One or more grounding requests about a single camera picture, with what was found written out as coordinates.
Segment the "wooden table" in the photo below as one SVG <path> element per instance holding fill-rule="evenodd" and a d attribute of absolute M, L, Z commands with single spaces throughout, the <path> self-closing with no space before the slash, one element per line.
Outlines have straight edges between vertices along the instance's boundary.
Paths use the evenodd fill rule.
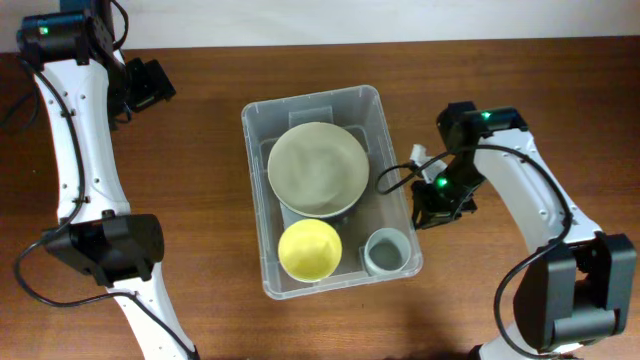
<path fill-rule="evenodd" d="M 135 213 L 162 224 L 165 283 L 205 360 L 454 359 L 493 339 L 499 280 L 526 255 L 490 185 L 480 210 L 422 231 L 415 277 L 274 301 L 260 277 L 240 111 L 249 102 L 371 84 L 381 94 L 400 161 L 413 143 L 444 149 L 435 117 L 448 102 L 516 106 L 573 200 L 609 233 L 640 248 L 640 38 L 517 40 L 128 51 L 157 58 L 178 95 L 112 134 Z M 0 58 L 0 113 L 30 85 Z M 23 118 L 30 106 L 21 111 Z M 22 135 L 0 135 L 2 359 L 141 359 L 115 302 L 53 309 L 23 293 L 10 264 L 55 225 L 57 173 L 44 114 Z M 25 276 L 61 300 L 100 294 L 38 251 Z M 588 359 L 636 359 L 640 283 L 626 332 L 581 350 Z M 511 319 L 515 286 L 504 298 Z"/>

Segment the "transparent storage container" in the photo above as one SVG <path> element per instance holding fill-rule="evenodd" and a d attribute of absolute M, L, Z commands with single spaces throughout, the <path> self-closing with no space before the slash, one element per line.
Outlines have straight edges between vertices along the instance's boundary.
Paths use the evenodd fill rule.
<path fill-rule="evenodd" d="M 332 123 L 349 131 L 369 157 L 369 184 L 362 198 L 343 216 L 328 222 L 342 240 L 342 259 L 328 278 L 303 283 L 291 278 L 278 261 L 278 241 L 283 231 L 304 217 L 281 205 L 267 178 L 267 162 L 273 145 L 287 130 L 308 122 Z M 264 291 L 276 300 L 310 295 L 350 286 L 372 284 L 417 274 L 422 268 L 422 251 L 410 222 L 402 189 L 389 195 L 374 190 L 375 180 L 384 169 L 396 164 L 378 91 L 368 85 L 255 102 L 242 111 L 247 145 L 253 203 L 260 245 Z M 391 172 L 381 183 L 389 187 L 400 180 Z M 411 242 L 411 258 L 400 271 L 371 276 L 363 263 L 364 245 L 380 228 L 402 231 Z"/>

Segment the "white paper cup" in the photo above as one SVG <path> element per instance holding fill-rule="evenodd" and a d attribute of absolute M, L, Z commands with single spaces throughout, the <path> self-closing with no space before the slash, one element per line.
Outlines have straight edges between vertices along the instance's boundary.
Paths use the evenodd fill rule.
<path fill-rule="evenodd" d="M 411 257 L 411 243 L 400 231 L 383 228 L 373 233 L 364 247 L 364 265 L 371 275 L 400 271 Z"/>

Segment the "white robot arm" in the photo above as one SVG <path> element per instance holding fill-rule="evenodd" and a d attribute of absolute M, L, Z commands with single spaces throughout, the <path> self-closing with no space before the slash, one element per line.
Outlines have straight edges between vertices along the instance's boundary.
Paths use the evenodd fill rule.
<path fill-rule="evenodd" d="M 108 29 L 112 23 L 109 1 L 62 1 L 61 5 L 61 13 L 25 18 L 18 33 L 23 63 L 37 75 L 47 106 L 60 186 L 57 213 L 65 224 L 41 244 L 79 272 L 93 275 L 108 293 L 130 294 L 113 298 L 146 359 L 199 359 L 164 286 L 160 225 L 153 215 L 131 215 L 110 137 L 110 124 L 117 114 L 141 111 L 175 91 L 157 62 L 144 65 L 136 59 L 125 65 L 111 41 L 99 41 L 113 38 L 113 25 L 111 33 Z M 66 111 L 75 136 L 65 121 Z M 82 181 L 84 199 L 75 211 Z"/>
<path fill-rule="evenodd" d="M 560 245 L 529 266 L 514 299 L 516 323 L 504 329 L 508 339 L 500 336 L 477 346 L 469 359 L 558 358 L 620 334 L 635 270 L 633 245 L 624 235 L 604 234 L 569 198 L 518 112 L 455 103 L 437 125 L 449 150 L 443 155 L 456 158 L 447 166 L 439 160 L 443 155 L 431 158 L 424 147 L 414 146 L 408 167 L 424 179 L 412 184 L 416 228 L 443 225 L 477 210 L 472 194 L 485 178 L 505 202 L 530 254 L 549 248 L 568 228 Z M 585 280 L 576 281 L 577 270 L 588 274 Z"/>

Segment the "green led light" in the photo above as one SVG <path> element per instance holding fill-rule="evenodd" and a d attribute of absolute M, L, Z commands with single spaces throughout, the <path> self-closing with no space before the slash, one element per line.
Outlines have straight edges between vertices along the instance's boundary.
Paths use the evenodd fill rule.
<path fill-rule="evenodd" d="M 439 179 L 436 181 L 436 184 L 437 184 L 439 187 L 443 187 L 443 186 L 447 185 L 448 183 L 449 183 L 449 180 L 447 180 L 447 179 L 445 179 L 445 178 L 439 178 Z"/>

